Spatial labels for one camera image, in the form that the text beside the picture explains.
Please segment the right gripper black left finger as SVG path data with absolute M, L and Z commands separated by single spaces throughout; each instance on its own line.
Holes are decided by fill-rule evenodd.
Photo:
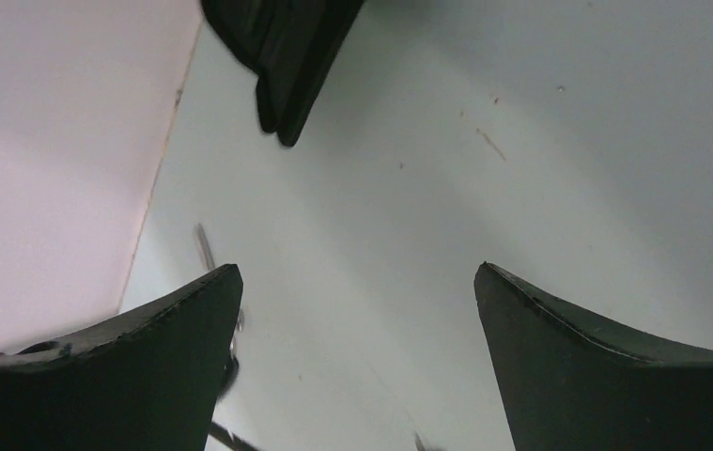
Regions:
M 239 372 L 234 264 L 83 330 L 0 352 L 0 450 L 201 450 Z

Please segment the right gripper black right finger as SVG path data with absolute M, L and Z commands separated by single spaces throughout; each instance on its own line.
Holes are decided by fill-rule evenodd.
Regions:
M 518 450 L 713 450 L 713 350 L 482 264 L 473 282 Z

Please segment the black zippered tool case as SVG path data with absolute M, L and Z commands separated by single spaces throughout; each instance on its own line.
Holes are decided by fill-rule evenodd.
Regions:
M 363 0 L 202 0 L 204 18 L 257 76 L 261 130 L 296 145 Z

